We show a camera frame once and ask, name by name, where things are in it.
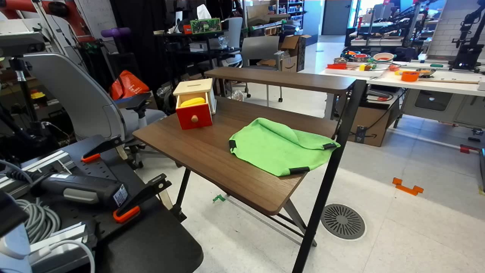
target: floor drain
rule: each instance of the floor drain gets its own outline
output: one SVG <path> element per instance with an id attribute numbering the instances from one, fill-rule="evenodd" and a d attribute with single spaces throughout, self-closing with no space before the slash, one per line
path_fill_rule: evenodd
<path id="1" fill-rule="evenodd" d="M 331 234 L 342 239 L 357 239 L 365 231 L 362 217 L 346 205 L 326 205 L 323 209 L 322 223 Z"/>

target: orange cup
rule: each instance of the orange cup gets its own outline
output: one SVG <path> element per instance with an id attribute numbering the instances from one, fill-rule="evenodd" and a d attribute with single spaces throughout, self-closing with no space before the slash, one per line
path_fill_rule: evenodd
<path id="1" fill-rule="evenodd" d="M 401 76 L 401 81 L 405 82 L 415 82 L 418 80 L 420 76 L 419 72 L 416 71 L 404 71 L 403 75 Z"/>

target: brown tabletop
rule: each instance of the brown tabletop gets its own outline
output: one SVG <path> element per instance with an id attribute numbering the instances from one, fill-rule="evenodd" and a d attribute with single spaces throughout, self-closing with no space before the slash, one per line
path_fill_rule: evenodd
<path id="1" fill-rule="evenodd" d="M 332 136 L 337 123 L 247 102 L 216 99 L 212 126 L 182 130 L 173 114 L 133 135 L 257 211 L 276 215 L 305 174 L 277 177 L 254 167 L 229 152 L 229 138 L 260 117 L 327 137 Z"/>
<path id="2" fill-rule="evenodd" d="M 273 71 L 251 68 L 219 67 L 205 72 L 207 77 L 244 83 L 276 85 L 304 90 L 343 94 L 354 78 Z"/>

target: orange bag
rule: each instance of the orange bag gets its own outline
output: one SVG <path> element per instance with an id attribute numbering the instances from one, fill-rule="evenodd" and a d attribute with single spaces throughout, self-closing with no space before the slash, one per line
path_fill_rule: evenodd
<path id="1" fill-rule="evenodd" d="M 128 70 L 121 72 L 110 88 L 111 98 L 115 101 L 121 98 L 129 98 L 134 95 L 147 93 L 148 91 L 150 91 L 148 86 Z"/>

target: green clip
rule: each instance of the green clip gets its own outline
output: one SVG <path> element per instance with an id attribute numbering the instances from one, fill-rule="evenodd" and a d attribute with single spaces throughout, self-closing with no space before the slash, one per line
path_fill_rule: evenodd
<path id="1" fill-rule="evenodd" d="M 212 200 L 212 202 L 216 202 L 216 201 L 217 201 L 217 199 L 221 200 L 222 202 L 224 202 L 224 201 L 226 200 L 224 197 L 222 197 L 222 195 L 220 195 L 220 194 L 219 194 L 219 195 L 217 195 L 217 196 L 216 196 L 216 197 L 215 197 L 215 198 Z"/>

